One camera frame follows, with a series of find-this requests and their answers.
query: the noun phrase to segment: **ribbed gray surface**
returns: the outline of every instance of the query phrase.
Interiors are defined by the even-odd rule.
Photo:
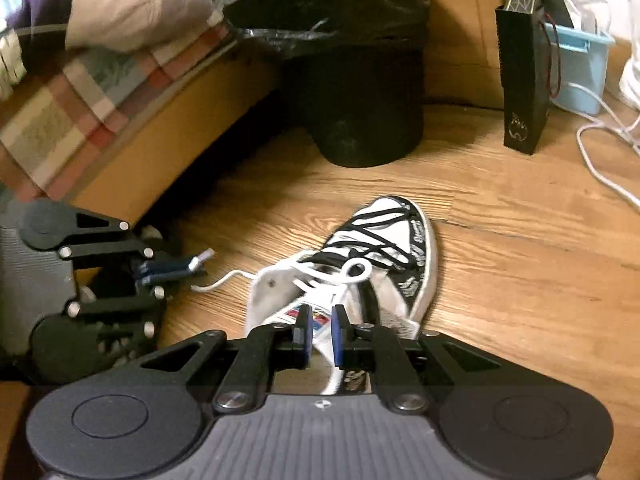
[[[321,410],[318,400],[331,406]],[[223,417],[196,453],[151,478],[488,480],[459,462],[426,418],[391,413],[374,395],[270,396],[255,413]]]
[[[37,322],[75,297],[72,276],[71,262],[28,248],[16,228],[0,228],[0,346],[9,355],[27,353]]]

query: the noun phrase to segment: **black trash can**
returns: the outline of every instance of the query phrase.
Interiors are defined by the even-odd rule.
[[[238,0],[225,18],[282,62],[287,104],[322,154],[361,168],[422,138],[428,12],[429,0]]]

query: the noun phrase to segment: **blue plastic bin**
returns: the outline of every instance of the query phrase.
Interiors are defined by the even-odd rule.
[[[545,23],[545,27],[552,43],[555,43],[553,25]],[[578,83],[602,97],[604,80],[607,76],[609,47],[616,43],[616,40],[606,32],[590,34],[561,25],[557,25],[556,29],[560,40],[562,89],[558,97],[551,100],[569,110],[597,115],[600,113],[600,103],[596,99],[578,88],[567,87],[565,84]],[[558,60],[555,53],[552,59],[551,85],[553,87],[558,73]]]

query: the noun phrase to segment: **black and white shoe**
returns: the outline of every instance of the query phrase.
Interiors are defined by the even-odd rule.
[[[361,371],[334,367],[332,307],[343,304],[352,323],[382,323],[415,338],[436,291],[437,270],[435,236],[424,212],[409,199],[382,196],[335,230],[319,251],[302,251],[255,275],[233,270],[213,285],[192,288],[208,292],[235,274],[252,279],[246,333],[262,324],[292,324],[300,305],[311,306],[318,354],[298,381],[305,388],[289,384],[284,390],[330,395],[366,387]]]

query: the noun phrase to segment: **plaid fabric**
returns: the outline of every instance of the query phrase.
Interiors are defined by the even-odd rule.
[[[220,22],[204,23],[134,54],[65,52],[45,73],[28,75],[0,104],[0,180],[19,200],[64,198],[129,122],[227,34]]]

